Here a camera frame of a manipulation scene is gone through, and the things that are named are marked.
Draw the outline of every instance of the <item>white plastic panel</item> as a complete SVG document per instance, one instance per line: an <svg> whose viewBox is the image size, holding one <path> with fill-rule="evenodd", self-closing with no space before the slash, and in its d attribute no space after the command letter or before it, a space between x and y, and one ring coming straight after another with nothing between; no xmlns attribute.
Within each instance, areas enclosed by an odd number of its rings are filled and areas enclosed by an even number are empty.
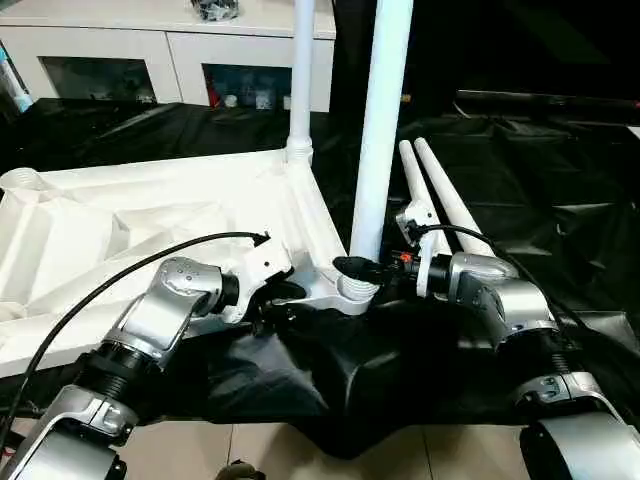
<svg viewBox="0 0 640 480"><path fill-rule="evenodd" d="M287 249L295 278L314 297L310 303L328 308L340 301L331 261L344 248L310 167L286 164L283 150L57 172L18 169L2 176L0 187L0 376L22 371L61 315L104 280L210 233L268 231ZM181 254L228 270L252 248L234 239ZM72 362L100 341L156 267L99 296L62 331L43 365ZM346 305L354 313L366 308Z"/></svg>

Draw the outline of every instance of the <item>white cabinet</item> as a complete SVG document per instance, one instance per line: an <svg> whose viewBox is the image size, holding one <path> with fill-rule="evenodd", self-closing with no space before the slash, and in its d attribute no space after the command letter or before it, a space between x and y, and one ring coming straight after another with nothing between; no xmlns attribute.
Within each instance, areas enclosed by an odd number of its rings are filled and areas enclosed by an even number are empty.
<svg viewBox="0 0 640 480"><path fill-rule="evenodd" d="M0 27L0 39L34 101L58 96L90 98L92 88L95 95L100 95L110 87L108 78L92 78L103 70L100 64L105 66L104 70L111 64L115 69L111 76L118 81L128 72L132 76L130 81L140 84L140 92L151 88L150 93L158 102L182 101L164 32ZM72 62L78 66L66 68ZM77 95L60 95L62 91L74 89Z"/></svg>
<svg viewBox="0 0 640 480"><path fill-rule="evenodd" d="M211 94L218 93L216 89L223 83L221 95L233 94L241 104L250 104L250 100L243 102L243 82L247 77L254 82L253 95L262 89L271 93L278 105L291 91L292 38L192 33L169 33L168 37L185 103L209 105ZM314 41L311 85L314 111L329 111L333 46L330 40Z"/></svg>
<svg viewBox="0 0 640 480"><path fill-rule="evenodd" d="M240 105L282 107L293 2L240 0L236 19L204 22L186 0L20 0L0 10L0 40L34 100L209 105L234 95ZM316 0L314 111L329 110L334 42L331 0Z"/></svg>

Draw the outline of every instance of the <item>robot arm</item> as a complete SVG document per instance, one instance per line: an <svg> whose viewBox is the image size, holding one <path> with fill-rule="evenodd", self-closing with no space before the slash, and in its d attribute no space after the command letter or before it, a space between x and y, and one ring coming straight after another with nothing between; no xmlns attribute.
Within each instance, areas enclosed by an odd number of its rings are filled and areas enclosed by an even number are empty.
<svg viewBox="0 0 640 480"><path fill-rule="evenodd" d="M64 387L22 442L0 480L119 480L124 445L138 423L140 401L171 360L192 317L244 317L251 296L290 273L282 245L270 240L228 274L188 258L165 260L97 350L85 354L75 384Z"/></svg>
<svg viewBox="0 0 640 480"><path fill-rule="evenodd" d="M415 226L403 220L403 229ZM429 253L424 247L420 251ZM529 420L520 444L533 480L640 478L638 432L624 422L591 373L567 357L566 341L538 287L496 257L464 252L394 257L391 267L348 257L334 264L345 275L369 282L403 276L419 285L418 296L432 294L482 319L504 365L514 407Z"/></svg>

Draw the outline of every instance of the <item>cabinet door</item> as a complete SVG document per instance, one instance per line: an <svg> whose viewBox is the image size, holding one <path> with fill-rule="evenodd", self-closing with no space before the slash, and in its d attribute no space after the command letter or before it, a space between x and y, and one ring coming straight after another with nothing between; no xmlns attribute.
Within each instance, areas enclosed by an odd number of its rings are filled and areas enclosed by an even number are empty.
<svg viewBox="0 0 640 480"><path fill-rule="evenodd" d="M164 32L0 27L0 39L34 100L182 101Z"/></svg>
<svg viewBox="0 0 640 480"><path fill-rule="evenodd" d="M293 39L242 35L168 33L185 103L286 108L291 92ZM314 41L311 109L329 111L332 40Z"/></svg>

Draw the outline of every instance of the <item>black fabric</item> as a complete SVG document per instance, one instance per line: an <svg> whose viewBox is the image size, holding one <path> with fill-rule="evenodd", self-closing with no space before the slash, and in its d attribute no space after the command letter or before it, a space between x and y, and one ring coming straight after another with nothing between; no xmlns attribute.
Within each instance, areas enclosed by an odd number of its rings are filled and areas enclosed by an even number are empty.
<svg viewBox="0 0 640 480"><path fill-rule="evenodd" d="M635 421L640 142L625 129L602 127L485 119L400 124L399 138L428 138L484 233L605 334L570 328L583 363ZM313 170L347 244L360 127L318 114L312 128ZM0 141L3 170L44 171L279 148L287 132L287 116L271 112L41 100L0 132ZM406 248L393 221L408 200L396 160L385 251ZM358 318L274 310L266 323L185 341L144 420L283 421L342 458L408 424L521 422L478 320L410 297L388 292ZM72 381L74 368L38 373L27 394L31 415ZM0 382L0 411L18 380Z"/></svg>

